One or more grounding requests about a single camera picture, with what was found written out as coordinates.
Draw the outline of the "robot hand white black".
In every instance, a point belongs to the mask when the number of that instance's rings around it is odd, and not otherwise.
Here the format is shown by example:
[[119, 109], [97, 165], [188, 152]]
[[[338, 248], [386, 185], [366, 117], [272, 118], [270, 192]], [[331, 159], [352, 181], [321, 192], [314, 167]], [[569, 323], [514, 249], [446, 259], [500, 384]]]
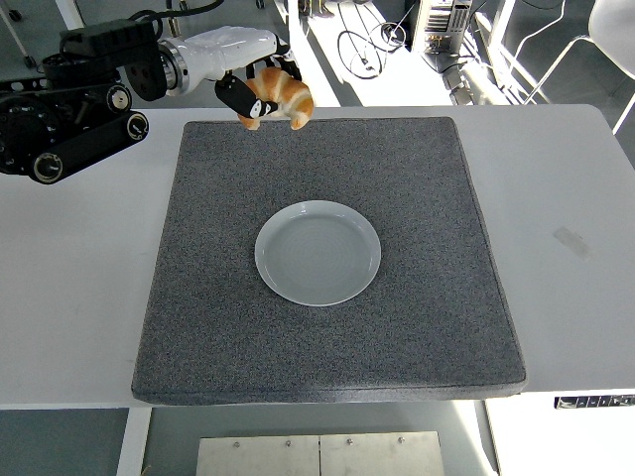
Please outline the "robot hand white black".
[[187, 94], [204, 80], [215, 83], [217, 97], [246, 118], [277, 110], [274, 99], [256, 95], [233, 71], [265, 59], [277, 60], [296, 80], [302, 78], [290, 46], [268, 30], [221, 27], [187, 39], [173, 40], [178, 64], [175, 92]]

